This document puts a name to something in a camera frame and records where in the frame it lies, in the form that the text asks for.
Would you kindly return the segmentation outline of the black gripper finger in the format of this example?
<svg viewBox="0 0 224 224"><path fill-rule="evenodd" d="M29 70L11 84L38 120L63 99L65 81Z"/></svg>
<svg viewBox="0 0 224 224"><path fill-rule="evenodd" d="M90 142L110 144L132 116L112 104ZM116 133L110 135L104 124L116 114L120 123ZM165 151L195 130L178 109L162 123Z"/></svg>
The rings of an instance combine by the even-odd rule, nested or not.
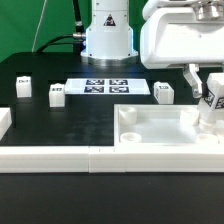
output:
<svg viewBox="0 0 224 224"><path fill-rule="evenodd" d="M202 97L202 81L198 76L199 65L187 64L183 69L183 76L192 88L192 95L194 98Z"/></svg>

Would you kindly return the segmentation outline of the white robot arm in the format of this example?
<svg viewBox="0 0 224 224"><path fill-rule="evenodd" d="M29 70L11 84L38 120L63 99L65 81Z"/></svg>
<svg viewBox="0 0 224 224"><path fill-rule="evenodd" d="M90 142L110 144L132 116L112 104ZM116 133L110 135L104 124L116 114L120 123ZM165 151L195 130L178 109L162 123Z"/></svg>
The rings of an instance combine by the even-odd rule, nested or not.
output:
<svg viewBox="0 0 224 224"><path fill-rule="evenodd" d="M92 21L81 58L106 66L139 59L148 69L179 68L203 94L198 69L224 64L224 0L148 0L135 36L129 0L92 0Z"/></svg>

